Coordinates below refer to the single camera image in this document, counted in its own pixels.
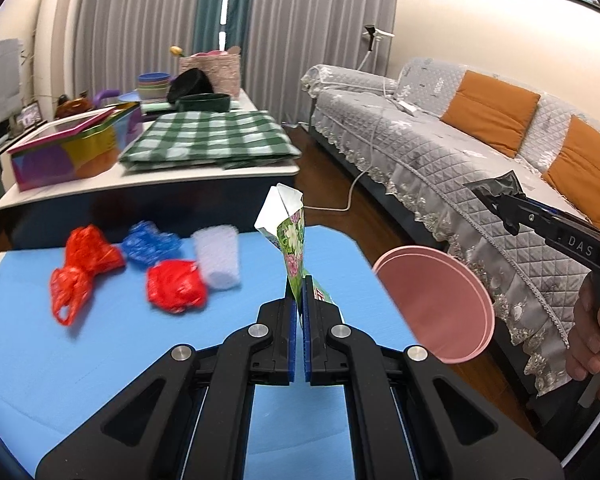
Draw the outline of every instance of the dark green bowl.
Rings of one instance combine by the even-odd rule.
[[[197,94],[181,97],[176,101],[179,112],[228,112],[231,96],[228,94]]]

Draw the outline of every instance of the white wall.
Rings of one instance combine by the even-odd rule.
[[[33,35],[38,20],[40,0],[4,0],[0,6],[0,40],[18,38],[24,54],[33,53]],[[25,104],[33,96],[32,60],[28,59],[20,67],[20,93]]]
[[[492,70],[600,120],[600,12],[569,0],[398,0],[389,76],[426,56]]]

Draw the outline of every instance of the lace trim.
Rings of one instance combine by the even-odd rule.
[[[317,123],[314,124],[314,127],[318,132],[323,134],[330,144],[336,146],[338,151],[345,155],[348,162],[354,164],[360,171],[368,168],[368,160],[360,152],[348,149],[348,146],[345,147],[344,143],[340,142],[341,139],[338,138],[338,134],[330,127],[323,124],[321,121],[317,121]],[[546,329],[541,328],[539,331],[535,332],[531,329],[519,328],[514,325],[515,322],[522,317],[522,313],[526,307],[526,301],[510,304],[500,288],[499,276],[490,276],[481,263],[472,262],[472,249],[469,248],[465,250],[461,246],[458,241],[458,236],[452,232],[452,226],[448,216],[442,215],[443,217],[441,218],[441,215],[438,213],[427,212],[426,200],[423,197],[416,197],[406,192],[407,190],[405,189],[399,189],[395,183],[391,181],[390,177],[383,173],[379,168],[372,167],[367,173],[373,181],[385,186],[387,194],[395,196],[405,208],[413,212],[415,220],[417,222],[422,222],[424,227],[426,227],[427,231],[432,234],[436,241],[448,242],[448,254],[467,265],[478,279],[480,279],[491,296],[495,315],[507,325],[512,345],[517,346],[522,343],[523,351],[529,355],[524,373],[525,375],[534,375],[536,377],[535,385],[538,390],[538,396],[542,396],[568,381],[568,375],[565,370],[552,371],[548,369],[547,359],[536,351],[545,339]],[[482,234],[486,240],[489,240],[488,237],[484,236],[484,233],[481,232],[481,230],[480,234]],[[512,262],[512,264],[514,265],[514,268],[516,268],[518,274],[520,274],[521,271],[517,268],[515,262]],[[521,278],[525,279],[525,283],[529,286],[530,290],[535,293],[535,287],[529,283],[528,277],[521,276]],[[541,304],[545,307],[545,311],[548,311],[548,314],[550,313],[553,324],[558,329],[561,339],[568,348],[567,335],[564,331],[564,327],[556,318],[555,313],[549,308],[548,304],[546,304],[544,298],[542,298]]]

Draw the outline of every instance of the human hand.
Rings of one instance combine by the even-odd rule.
[[[573,307],[575,326],[569,332],[567,373],[576,381],[583,381],[589,373],[600,372],[600,309],[594,310],[595,294],[591,275],[582,282],[578,301]]]

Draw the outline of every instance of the metal screw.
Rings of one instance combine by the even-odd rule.
[[[422,346],[411,346],[407,349],[407,355],[412,361],[424,361],[429,353]]]
[[[331,327],[331,335],[343,339],[351,335],[351,329],[347,325],[334,325]]]
[[[186,361],[191,357],[191,348],[187,345],[176,346],[176,348],[171,350],[171,357],[176,359],[176,361]]]
[[[269,333],[269,327],[262,323],[256,323],[249,327],[249,335],[251,337],[264,337]]]

